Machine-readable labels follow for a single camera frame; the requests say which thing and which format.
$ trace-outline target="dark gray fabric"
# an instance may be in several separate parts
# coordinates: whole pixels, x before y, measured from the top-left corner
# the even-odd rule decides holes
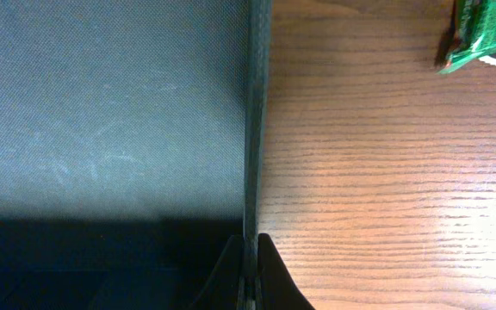
[[[0,1],[0,219],[241,219],[248,15]]]

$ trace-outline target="wooden surface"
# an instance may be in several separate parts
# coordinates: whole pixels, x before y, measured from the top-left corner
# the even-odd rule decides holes
[[[260,231],[317,309],[496,309],[496,68],[450,1],[274,0]]]

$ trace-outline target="brown wooden tabletop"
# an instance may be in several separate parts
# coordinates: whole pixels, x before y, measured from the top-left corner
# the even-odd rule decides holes
[[[496,309],[496,67],[449,0],[274,0],[260,232],[317,309]]]

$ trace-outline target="green wrapper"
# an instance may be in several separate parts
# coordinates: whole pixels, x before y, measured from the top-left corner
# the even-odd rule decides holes
[[[437,63],[451,73],[473,59],[496,65],[496,0],[456,0]]]

